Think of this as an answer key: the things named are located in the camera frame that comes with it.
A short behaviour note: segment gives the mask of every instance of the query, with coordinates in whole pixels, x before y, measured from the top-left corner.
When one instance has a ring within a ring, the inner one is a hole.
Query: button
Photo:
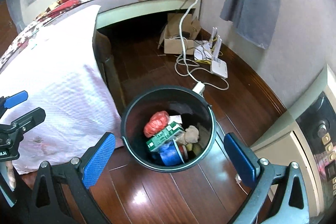
[[[325,151],[327,153],[330,153],[331,151],[333,151],[333,149],[334,149],[334,147],[333,147],[332,143],[327,144],[326,147],[325,147]]]
[[[335,151],[332,151],[332,152],[328,155],[328,159],[329,159],[329,162],[332,162],[334,159],[336,159],[336,153],[335,153]]]
[[[322,142],[323,142],[324,145],[326,145],[328,142],[330,142],[330,135],[329,135],[329,133],[327,133],[326,135],[324,135],[322,137]]]
[[[320,124],[319,129],[317,130],[317,135],[322,138],[327,133],[327,128],[325,124]]]

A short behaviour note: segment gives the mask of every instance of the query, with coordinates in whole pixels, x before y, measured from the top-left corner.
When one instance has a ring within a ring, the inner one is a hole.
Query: yellow button
[[[324,145],[326,145],[328,142],[330,142],[330,135],[329,135],[329,133],[327,133],[326,135],[324,135],[322,137],[322,142],[323,142]]]
[[[332,152],[328,155],[328,159],[329,159],[329,162],[332,162],[334,159],[336,159],[336,153],[335,153],[335,151],[332,151]]]
[[[332,143],[329,143],[325,146],[325,150],[327,153],[330,153],[331,151],[333,151],[334,147]]]

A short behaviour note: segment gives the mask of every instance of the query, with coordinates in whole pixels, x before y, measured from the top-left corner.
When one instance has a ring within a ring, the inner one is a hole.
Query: open cardboard box
[[[184,14],[168,14],[168,23],[161,33],[159,46],[164,43],[164,53],[165,54],[181,54],[182,44],[181,39],[174,39],[173,37],[179,36],[179,23]],[[184,45],[186,48],[186,54],[194,54],[194,40],[196,39],[198,33],[201,30],[200,22],[197,18],[193,20],[193,15],[188,14],[182,23],[182,31],[190,33],[189,39],[184,40]]]

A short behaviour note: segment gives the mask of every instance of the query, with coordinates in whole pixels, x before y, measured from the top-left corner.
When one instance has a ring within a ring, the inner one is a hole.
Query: red plastic bag
[[[143,132],[147,138],[154,136],[163,130],[169,121],[169,114],[166,111],[156,112],[145,125]]]

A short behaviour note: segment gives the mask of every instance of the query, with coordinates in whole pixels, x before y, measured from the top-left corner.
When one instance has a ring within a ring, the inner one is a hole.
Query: blue gripper pad
[[[28,92],[27,91],[21,91],[19,93],[16,93],[15,95],[6,98],[5,103],[3,106],[5,108],[12,108],[28,99]]]
[[[116,146],[116,138],[110,134],[83,170],[83,184],[86,189],[95,185]]]
[[[238,175],[240,176],[242,182],[250,187],[251,189],[254,189],[257,183],[257,177],[259,174],[257,174],[257,170],[253,166],[253,164],[250,162],[250,160],[247,158],[244,151],[241,149],[241,147],[237,144],[237,142],[234,140],[235,136],[233,133],[226,134],[223,140],[224,148],[229,156],[230,160],[233,163],[233,166],[236,168],[236,171]]]

